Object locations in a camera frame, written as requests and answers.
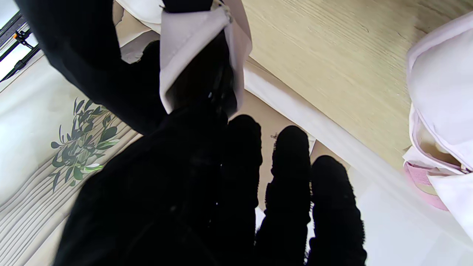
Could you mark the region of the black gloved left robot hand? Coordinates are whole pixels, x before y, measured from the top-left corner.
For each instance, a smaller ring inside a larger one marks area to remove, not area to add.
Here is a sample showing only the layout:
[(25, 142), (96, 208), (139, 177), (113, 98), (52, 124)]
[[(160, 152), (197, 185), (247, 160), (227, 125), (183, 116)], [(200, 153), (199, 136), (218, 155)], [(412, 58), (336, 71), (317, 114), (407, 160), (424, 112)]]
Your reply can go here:
[(278, 135), (256, 228), (261, 127), (177, 111), (83, 185), (54, 266), (364, 266), (365, 231), (345, 167)]

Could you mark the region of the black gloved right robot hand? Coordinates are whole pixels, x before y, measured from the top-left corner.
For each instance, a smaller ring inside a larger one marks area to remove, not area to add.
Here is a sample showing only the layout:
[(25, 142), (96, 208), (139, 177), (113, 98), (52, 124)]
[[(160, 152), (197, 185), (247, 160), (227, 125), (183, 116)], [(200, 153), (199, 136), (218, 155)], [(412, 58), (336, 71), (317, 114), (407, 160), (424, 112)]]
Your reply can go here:
[(227, 116), (207, 98), (229, 70), (222, 31), (188, 63), (175, 83), (185, 93), (169, 116), (159, 93), (160, 42), (151, 42), (139, 61), (122, 60), (111, 0), (17, 0), (52, 67), (94, 103), (103, 105), (133, 130), (203, 134), (222, 132)]

